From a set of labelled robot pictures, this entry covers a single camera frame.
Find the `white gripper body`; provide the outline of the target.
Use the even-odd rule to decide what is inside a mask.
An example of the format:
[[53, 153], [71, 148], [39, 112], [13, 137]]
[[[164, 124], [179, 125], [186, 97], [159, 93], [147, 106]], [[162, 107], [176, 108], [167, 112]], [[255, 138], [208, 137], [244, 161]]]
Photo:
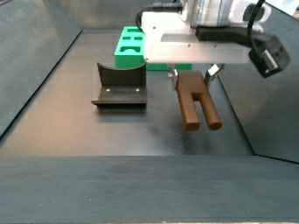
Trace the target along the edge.
[[248, 49], [235, 43], [199, 41], [195, 30], [170, 12], [144, 12], [144, 60], [151, 64], [243, 64]]

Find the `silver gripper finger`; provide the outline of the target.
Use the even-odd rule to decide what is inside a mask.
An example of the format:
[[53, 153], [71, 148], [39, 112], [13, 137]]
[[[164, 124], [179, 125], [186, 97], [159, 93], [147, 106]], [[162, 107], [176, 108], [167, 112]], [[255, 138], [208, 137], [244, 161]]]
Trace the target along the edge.
[[168, 77], [171, 78], [171, 81], [172, 81], [172, 89], [176, 89], [179, 74], [175, 68], [175, 64], [168, 65]]
[[223, 64], [212, 64], [211, 65], [211, 67], [206, 71], [206, 75], [204, 75], [204, 82], [206, 82], [207, 86], [211, 85], [211, 82], [218, 77], [219, 72], [223, 70], [223, 68], [224, 68]]

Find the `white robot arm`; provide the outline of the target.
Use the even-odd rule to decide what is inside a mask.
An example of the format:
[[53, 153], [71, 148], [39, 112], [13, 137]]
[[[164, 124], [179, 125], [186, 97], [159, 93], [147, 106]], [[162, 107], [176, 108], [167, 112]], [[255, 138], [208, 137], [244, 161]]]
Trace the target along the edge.
[[255, 0], [178, 0], [152, 3], [136, 14], [135, 22], [144, 33], [144, 61], [166, 63], [172, 82], [179, 81], [176, 65], [210, 63], [208, 77], [227, 64], [248, 62], [251, 45], [247, 26], [263, 31], [271, 9], [264, 6], [251, 18]]

